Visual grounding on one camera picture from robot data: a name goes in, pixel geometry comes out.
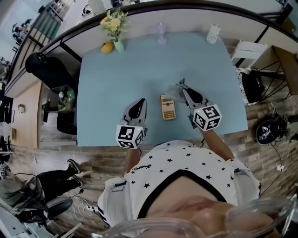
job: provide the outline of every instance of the black bag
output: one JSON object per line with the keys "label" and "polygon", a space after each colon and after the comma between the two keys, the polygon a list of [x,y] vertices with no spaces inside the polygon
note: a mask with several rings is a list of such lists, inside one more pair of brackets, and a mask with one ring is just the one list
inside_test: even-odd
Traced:
{"label": "black bag", "polygon": [[242,73],[242,84],[249,103],[259,102],[262,99],[264,86],[261,84],[261,76],[257,72]]}
{"label": "black bag", "polygon": [[34,52],[26,59],[25,68],[50,89],[68,85],[75,93],[78,91],[78,82],[71,77],[58,58]]}

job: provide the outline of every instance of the desk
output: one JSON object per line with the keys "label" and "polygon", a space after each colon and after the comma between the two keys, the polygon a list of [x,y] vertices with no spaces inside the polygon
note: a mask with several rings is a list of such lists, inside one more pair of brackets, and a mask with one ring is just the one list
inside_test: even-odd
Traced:
{"label": "desk", "polygon": [[[38,80],[23,94],[14,99],[14,122],[11,127],[16,129],[16,138],[11,140],[12,145],[38,148],[41,109],[42,82]],[[25,105],[25,113],[18,112],[18,105]]]}
{"label": "desk", "polygon": [[176,119],[162,117],[160,95],[182,78],[186,84],[217,104],[222,112],[218,134],[247,130],[244,103],[231,59],[222,41],[209,44],[198,33],[166,34],[124,42],[126,51],[102,54],[100,49],[83,56],[77,100],[78,146],[117,145],[116,126],[126,106],[146,98],[145,144],[175,139],[198,139],[201,134],[189,122],[189,109],[176,103]]}
{"label": "desk", "polygon": [[[289,87],[289,94],[285,99],[289,98],[291,95],[298,95],[298,60],[296,55],[277,46],[272,46],[272,49],[276,54],[278,61],[269,66],[279,63],[278,70],[276,73],[260,72],[260,75],[272,77],[269,87],[275,79],[281,80],[281,83],[271,90],[270,93],[266,94],[269,89],[268,87],[261,101],[273,96],[286,86]],[[284,74],[279,74],[280,67],[282,67]]]}

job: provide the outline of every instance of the calculator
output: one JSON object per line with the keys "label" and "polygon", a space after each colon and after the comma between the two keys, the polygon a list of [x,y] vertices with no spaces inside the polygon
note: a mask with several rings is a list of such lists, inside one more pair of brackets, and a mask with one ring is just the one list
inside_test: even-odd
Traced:
{"label": "calculator", "polygon": [[166,95],[161,95],[162,111],[164,120],[172,120],[176,118],[174,101],[166,99]]}

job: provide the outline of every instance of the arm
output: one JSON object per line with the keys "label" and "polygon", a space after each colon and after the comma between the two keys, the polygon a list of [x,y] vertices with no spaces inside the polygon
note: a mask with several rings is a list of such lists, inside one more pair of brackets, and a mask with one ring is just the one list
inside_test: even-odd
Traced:
{"label": "arm", "polygon": [[215,154],[219,155],[224,160],[233,159],[234,155],[229,147],[219,138],[218,135],[213,130],[203,132],[200,130],[209,149],[211,149]]}
{"label": "arm", "polygon": [[139,151],[139,149],[137,149],[137,150],[128,149],[127,154],[126,154],[126,158],[125,158],[124,173],[131,170],[139,162],[140,162],[140,151]]}

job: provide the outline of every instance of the yellow flower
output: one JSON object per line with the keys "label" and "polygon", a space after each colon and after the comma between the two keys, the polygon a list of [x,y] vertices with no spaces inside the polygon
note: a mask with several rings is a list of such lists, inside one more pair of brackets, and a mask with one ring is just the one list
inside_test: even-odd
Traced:
{"label": "yellow flower", "polygon": [[121,22],[118,18],[114,18],[114,19],[111,20],[110,24],[111,24],[112,27],[118,27],[118,26],[120,26]]}
{"label": "yellow flower", "polygon": [[105,17],[104,19],[102,19],[102,21],[101,21],[101,25],[102,25],[102,24],[105,24],[105,23],[107,22],[107,20],[108,20],[108,17]]}
{"label": "yellow flower", "polygon": [[117,27],[116,27],[116,26],[109,26],[109,29],[110,29],[112,32],[117,31]]}

